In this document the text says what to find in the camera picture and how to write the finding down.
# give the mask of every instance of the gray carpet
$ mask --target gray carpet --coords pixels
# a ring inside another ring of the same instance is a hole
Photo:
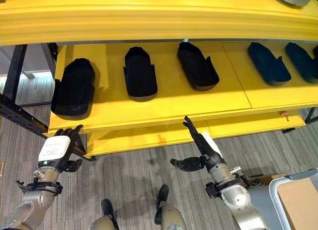
[[[48,101],[52,78],[20,81],[17,103]],[[48,123],[49,107],[26,108]],[[302,110],[306,116],[308,110]],[[246,175],[293,174],[318,167],[318,123],[288,134],[280,131],[216,140],[231,167],[241,166]],[[19,204],[22,192],[15,184],[30,182],[44,139],[1,120],[0,160],[5,161],[0,226]],[[169,202],[183,212],[189,230],[238,230],[220,199],[205,192],[210,181],[205,170],[186,173],[174,169],[171,158],[199,155],[192,144],[151,148],[100,156],[83,162],[76,173],[62,173],[63,192],[47,212],[40,230],[86,230],[101,215],[100,201],[109,198],[121,230],[159,230],[154,224],[156,194],[162,184],[170,187]]]

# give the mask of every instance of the wall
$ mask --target wall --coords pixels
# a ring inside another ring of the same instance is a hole
[[[0,75],[7,74],[13,51],[14,46],[0,47]],[[23,62],[23,68],[26,71],[49,69],[41,44],[28,45]]]

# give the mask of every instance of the yellow shelf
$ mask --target yellow shelf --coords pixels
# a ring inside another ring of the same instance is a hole
[[[276,0],[6,0],[0,45],[247,38],[318,40],[318,1],[302,9]]]
[[[184,115],[205,120],[218,112],[250,109],[221,43],[194,42],[211,60],[220,82],[211,90],[192,89],[176,56],[178,44],[144,43],[155,65],[158,93],[148,102],[134,102],[127,94],[123,67],[130,47],[140,44],[70,45],[60,47],[56,78],[75,58],[87,58],[96,72],[93,107],[88,118],[69,121],[51,113],[49,133],[83,124],[83,133],[180,123]]]
[[[194,42],[211,56],[220,82],[210,91],[191,88],[176,57],[178,43],[144,43],[155,65],[158,94],[148,102],[132,101],[123,75],[124,57],[141,44],[68,45],[59,47],[56,78],[75,58],[87,58],[96,72],[93,107],[88,118],[70,121],[51,113],[48,136],[59,128],[83,124],[82,133],[122,130],[181,123],[184,115],[194,121],[277,112],[318,106],[318,85],[305,82],[283,49],[285,43],[266,43],[282,55],[292,79],[283,86],[267,85],[247,54],[249,43]],[[301,44],[310,50],[314,44]]]
[[[208,132],[206,121],[194,122],[199,132]],[[87,135],[87,157],[191,142],[182,123],[154,127],[101,131]]]
[[[279,112],[254,114],[243,117],[221,118],[195,122],[198,132],[207,131],[213,138],[266,132],[305,123],[297,111],[289,112],[289,122]],[[192,142],[187,128],[181,123],[128,130],[103,131],[88,134],[87,157],[137,149]]]
[[[300,76],[285,52],[287,43],[263,42],[275,57],[282,56],[292,79],[282,86],[270,86],[264,82],[247,53],[250,42],[222,43],[231,64],[238,75],[252,108],[273,106],[318,106],[318,84],[308,83]],[[317,44],[299,44],[314,57]]]

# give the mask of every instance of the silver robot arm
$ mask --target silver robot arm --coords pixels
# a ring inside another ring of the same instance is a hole
[[[253,207],[248,191],[241,186],[245,182],[250,186],[240,167],[229,169],[219,153],[213,150],[208,141],[199,134],[186,116],[183,122],[196,143],[200,157],[190,157],[184,160],[171,159],[170,163],[182,171],[197,171],[206,167],[212,177],[212,182],[206,185],[210,198],[220,197],[231,210],[232,215],[241,230],[268,230],[263,218]]]
[[[33,183],[24,186],[17,181],[24,195],[21,204],[5,222],[1,230],[36,230],[43,222],[46,211],[52,206],[62,186],[57,179],[63,171],[75,172],[82,160],[70,161],[79,130],[58,130],[48,138],[39,154],[39,168],[33,173]]]

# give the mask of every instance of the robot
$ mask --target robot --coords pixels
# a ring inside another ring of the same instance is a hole
[[[36,230],[41,225],[46,211],[62,192],[63,187],[57,181],[59,175],[63,171],[76,172],[81,166],[81,159],[69,160],[81,128],[82,125],[74,130],[60,129],[46,140],[39,154],[38,169],[33,172],[33,183],[24,186],[17,181],[23,199],[1,230]],[[158,195],[155,223],[165,230],[187,230],[181,212],[167,202],[168,193],[168,186],[163,185]],[[101,208],[103,216],[89,230],[119,230],[111,202],[103,200]]]
[[[184,126],[190,131],[200,157],[184,160],[171,159],[170,163],[181,171],[197,171],[206,167],[212,182],[206,185],[210,198],[220,197],[231,210],[241,230],[268,230],[262,217],[252,206],[248,191],[241,186],[250,186],[239,167],[229,169],[221,155],[214,150],[213,140],[197,132],[191,120],[185,116]],[[82,125],[73,129],[59,129],[54,137],[48,138],[39,154],[38,169],[33,173],[33,183],[24,186],[17,181],[24,196],[1,230],[36,230],[43,222],[46,211],[56,196],[61,194],[62,185],[57,181],[63,172],[76,172],[81,159],[69,160],[74,151]],[[162,230],[187,230],[181,212],[167,202],[169,188],[163,185],[158,194],[155,224]],[[103,217],[96,220],[89,230],[119,230],[113,207],[109,200],[101,202]]]

